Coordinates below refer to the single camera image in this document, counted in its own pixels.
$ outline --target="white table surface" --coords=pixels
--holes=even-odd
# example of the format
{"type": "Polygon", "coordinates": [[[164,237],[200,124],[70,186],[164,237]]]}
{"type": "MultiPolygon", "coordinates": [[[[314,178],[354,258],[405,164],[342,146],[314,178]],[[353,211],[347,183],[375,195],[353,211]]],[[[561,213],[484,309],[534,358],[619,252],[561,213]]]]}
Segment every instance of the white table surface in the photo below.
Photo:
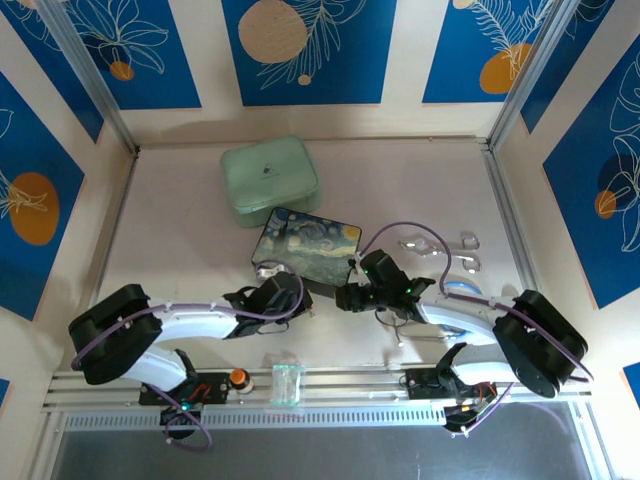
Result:
{"type": "MultiPolygon", "coordinates": [[[[173,301],[211,301],[256,285],[250,258],[262,228],[234,220],[219,165],[231,145],[144,149],[135,170],[107,265],[100,298],[127,283],[173,301]]],[[[383,225],[425,223],[447,240],[474,232],[482,270],[471,275],[454,261],[452,280],[472,281],[483,292],[520,291],[521,283],[485,170],[473,141],[349,140],[308,142],[322,180],[323,203],[314,214],[358,225],[361,246],[383,225]]],[[[412,228],[386,232],[374,247],[391,254],[410,276],[439,278],[442,258],[403,252],[396,242],[412,228]]],[[[291,322],[287,333],[221,341],[167,342],[185,350],[197,368],[271,366],[362,366],[433,363],[446,351],[441,341],[406,340],[372,312],[352,314],[332,299],[314,296],[314,316],[291,322]]],[[[431,326],[404,329],[437,335],[431,326]]]]}

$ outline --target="white wall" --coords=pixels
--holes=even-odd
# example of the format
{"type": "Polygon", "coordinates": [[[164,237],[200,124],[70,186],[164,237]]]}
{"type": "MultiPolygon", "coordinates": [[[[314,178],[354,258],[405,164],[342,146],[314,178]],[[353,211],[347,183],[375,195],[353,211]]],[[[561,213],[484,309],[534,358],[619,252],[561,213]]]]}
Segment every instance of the white wall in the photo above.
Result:
{"type": "Polygon", "coordinates": [[[542,164],[638,34],[637,0],[617,0],[532,134],[518,121],[498,152],[542,288],[589,343],[594,407],[621,478],[640,478],[640,410],[620,376],[640,361],[640,290],[595,307],[542,164]]]}
{"type": "Polygon", "coordinates": [[[0,417],[0,476],[13,480],[23,468],[51,374],[62,358],[67,325],[83,309],[95,281],[94,250],[105,212],[124,185],[131,155],[108,127],[99,144],[93,144],[2,15],[0,65],[85,173],[35,319],[29,322],[0,308],[0,378],[11,381],[0,417]]]}
{"type": "Polygon", "coordinates": [[[244,108],[220,0],[170,0],[201,109],[126,111],[142,144],[305,139],[486,136],[502,103],[423,105],[450,0],[399,0],[380,105],[244,108]]]}

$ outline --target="metal grate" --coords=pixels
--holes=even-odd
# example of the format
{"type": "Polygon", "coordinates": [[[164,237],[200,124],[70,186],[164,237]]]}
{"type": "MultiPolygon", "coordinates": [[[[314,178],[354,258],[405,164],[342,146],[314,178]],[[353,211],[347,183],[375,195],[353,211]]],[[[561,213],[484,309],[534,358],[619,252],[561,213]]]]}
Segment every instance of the metal grate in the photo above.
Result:
{"type": "MultiPolygon", "coordinates": [[[[159,411],[77,412],[69,414],[66,432],[156,430],[159,411]]],[[[203,423],[212,430],[257,428],[330,428],[444,425],[442,408],[348,407],[295,410],[205,410],[203,423]]]]}

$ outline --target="orange cap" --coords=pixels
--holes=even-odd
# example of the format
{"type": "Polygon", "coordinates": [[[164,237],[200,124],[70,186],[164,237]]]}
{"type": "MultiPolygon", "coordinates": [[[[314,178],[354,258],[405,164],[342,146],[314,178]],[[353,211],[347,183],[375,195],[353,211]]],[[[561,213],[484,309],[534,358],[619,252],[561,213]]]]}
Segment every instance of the orange cap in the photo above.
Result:
{"type": "Polygon", "coordinates": [[[229,379],[231,380],[231,383],[242,385],[247,379],[247,372],[240,368],[236,368],[233,372],[231,372],[229,379]]]}

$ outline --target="mint green box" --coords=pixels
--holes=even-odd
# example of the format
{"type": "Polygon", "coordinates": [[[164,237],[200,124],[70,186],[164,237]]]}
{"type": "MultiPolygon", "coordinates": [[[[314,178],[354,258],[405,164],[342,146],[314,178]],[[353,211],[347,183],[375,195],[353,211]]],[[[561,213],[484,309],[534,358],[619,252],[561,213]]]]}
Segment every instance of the mint green box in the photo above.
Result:
{"type": "Polygon", "coordinates": [[[318,174],[307,147],[295,135],[228,150],[220,163],[242,227],[264,225],[275,207],[307,213],[320,206],[318,174]]]}

